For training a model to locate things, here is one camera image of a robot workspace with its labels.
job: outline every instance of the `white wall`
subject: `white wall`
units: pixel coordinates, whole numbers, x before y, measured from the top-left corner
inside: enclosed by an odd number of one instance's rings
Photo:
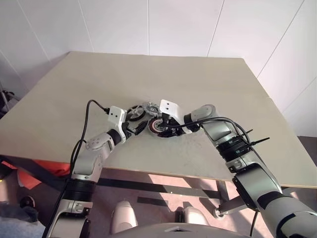
[[[69,51],[242,57],[317,136],[317,0],[1,0],[0,80],[24,96]]]

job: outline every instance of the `beige tabletop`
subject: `beige tabletop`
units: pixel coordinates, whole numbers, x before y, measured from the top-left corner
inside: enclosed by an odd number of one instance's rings
[[[72,52],[0,120],[0,154],[68,162],[80,138],[86,103],[124,109],[161,99],[187,112],[214,104],[241,124],[281,185],[317,187],[317,169],[243,59],[157,57]],[[91,106],[86,139],[107,131]],[[147,130],[116,147],[106,167],[163,175],[231,180],[202,131],[161,139]]]

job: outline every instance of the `black cable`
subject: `black cable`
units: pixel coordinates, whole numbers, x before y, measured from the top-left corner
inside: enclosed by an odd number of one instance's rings
[[[71,153],[71,157],[70,157],[70,165],[73,163],[74,154],[75,154],[75,151],[76,151],[76,149],[77,149],[77,147],[78,147],[78,145],[79,145],[79,142],[80,142],[80,140],[79,140],[79,141],[77,141],[77,143],[76,143],[76,145],[75,145],[75,147],[74,147],[74,149],[73,149],[73,152]]]
[[[82,132],[82,135],[81,135],[81,138],[79,141],[77,141],[73,151],[72,151],[72,154],[71,154],[71,158],[70,158],[70,170],[69,170],[69,175],[67,177],[67,180],[65,181],[65,184],[64,184],[64,187],[62,189],[62,191],[60,192],[59,196],[58,196],[58,199],[54,205],[54,208],[53,208],[53,212],[52,212],[52,215],[51,215],[51,218],[50,218],[50,221],[49,223],[47,224],[47,226],[45,227],[45,230],[43,232],[43,235],[42,235],[42,238],[46,238],[48,232],[49,232],[49,229],[52,225],[52,222],[53,222],[53,219],[56,215],[56,212],[57,212],[57,209],[58,209],[58,206],[59,206],[59,202],[61,201],[62,199],[62,196],[66,190],[66,186],[67,186],[67,182],[70,180],[71,178],[71,174],[73,172],[73,169],[74,169],[74,166],[75,166],[75,163],[76,163],[76,160],[77,160],[77,157],[78,157],[78,154],[79,154],[79,151],[80,151],[80,148],[83,144],[83,142],[86,143],[85,141],[85,134],[86,134],[86,130],[87,130],[87,124],[88,124],[88,114],[89,114],[89,106],[91,103],[95,103],[98,107],[100,107],[104,112],[106,112],[107,114],[109,113],[109,108],[104,108],[103,106],[101,106],[96,100],[89,100],[87,105],[86,105],[86,114],[85,114],[85,123],[84,123],[84,128],[83,128],[83,132]]]
[[[72,164],[70,165],[70,175],[71,173],[73,172],[73,169],[74,169],[74,166],[75,166],[75,163],[76,163],[76,160],[77,160],[77,157],[78,157],[78,154],[79,154],[79,151],[80,151],[80,148],[84,142],[84,138],[85,138],[85,134],[86,134],[86,130],[87,130],[87,124],[88,124],[88,115],[89,115],[89,106],[91,103],[95,103],[98,107],[100,107],[103,111],[105,111],[107,113],[108,109],[107,108],[104,108],[103,106],[101,106],[96,100],[89,100],[87,105],[86,105],[86,114],[85,114],[85,123],[84,123],[84,128],[83,128],[83,132],[81,134],[81,138],[79,140],[79,144],[77,146],[77,150],[76,150],[76,154],[75,154],[75,157],[73,158],[72,160]]]
[[[237,127],[241,130],[241,126],[238,125],[237,123],[235,123],[233,120],[231,120],[230,118],[225,118],[225,117],[214,117],[214,118],[206,118],[206,119],[201,119],[201,120],[197,120],[197,121],[193,121],[193,122],[189,122],[189,123],[185,123],[183,125],[164,125],[166,127],[169,127],[169,128],[182,128],[182,127],[186,127],[186,126],[192,126],[192,125],[197,125],[197,124],[202,124],[202,123],[205,123],[205,122],[208,122],[208,121],[225,121],[225,122],[229,122],[232,124],[234,130],[236,131],[236,133],[238,135],[240,135],[240,132],[238,131]],[[245,136],[248,136],[247,133],[245,132],[245,130],[242,128],[241,130],[243,132],[243,134]]]
[[[254,225],[256,224],[258,214],[259,214],[259,212],[255,212],[255,214],[254,214],[251,229],[250,229],[250,236],[252,236],[252,234],[253,234],[253,229],[254,229]]]

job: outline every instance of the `orange fabric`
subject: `orange fabric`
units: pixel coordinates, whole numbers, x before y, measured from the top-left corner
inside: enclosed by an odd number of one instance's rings
[[[52,161],[43,161],[43,160],[34,160],[35,163],[39,164],[43,168],[50,171],[52,174],[56,176],[63,176],[69,174],[70,166],[68,163],[60,163],[60,162],[52,162]],[[8,164],[7,162],[3,161],[3,164],[7,165],[12,169],[16,169],[15,166]],[[28,188],[32,189],[36,185],[40,184],[41,181],[37,180],[36,178],[32,177],[28,173],[18,169],[18,175],[20,181],[23,185]]]

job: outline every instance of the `caster wheel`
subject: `caster wheel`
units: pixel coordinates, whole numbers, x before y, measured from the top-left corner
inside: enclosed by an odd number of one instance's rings
[[[212,211],[213,217],[215,217],[217,220],[221,220],[224,218],[224,215],[220,214],[219,208],[214,208]]]
[[[131,107],[128,111],[128,113],[132,113],[132,116],[130,117],[129,121],[137,121],[144,117],[145,110],[141,105],[137,105],[134,107]]]

